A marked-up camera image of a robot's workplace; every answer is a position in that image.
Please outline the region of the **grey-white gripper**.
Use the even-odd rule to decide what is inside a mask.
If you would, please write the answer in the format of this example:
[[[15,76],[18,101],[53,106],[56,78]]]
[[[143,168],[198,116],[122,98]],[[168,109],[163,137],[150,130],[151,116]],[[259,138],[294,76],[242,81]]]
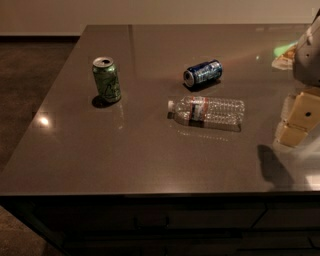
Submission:
[[[293,75],[303,84],[320,86],[320,9],[297,42]],[[287,147],[296,147],[319,123],[320,95],[316,91],[288,95],[283,103],[276,141]]]

